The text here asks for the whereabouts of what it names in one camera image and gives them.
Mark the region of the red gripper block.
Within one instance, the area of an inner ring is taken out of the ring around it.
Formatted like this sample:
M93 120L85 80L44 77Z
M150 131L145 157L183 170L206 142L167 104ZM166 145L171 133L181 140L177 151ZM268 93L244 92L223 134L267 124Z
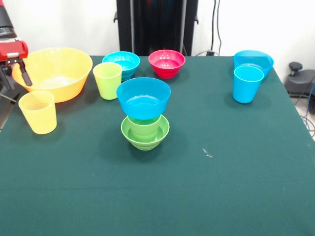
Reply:
M7 61L18 58L22 78L27 86L32 86L31 79L26 71L25 63L22 59L28 56L29 50L25 41L12 41L0 43L0 60ZM0 80L8 91L14 89L12 83L12 68L10 66L0 66Z

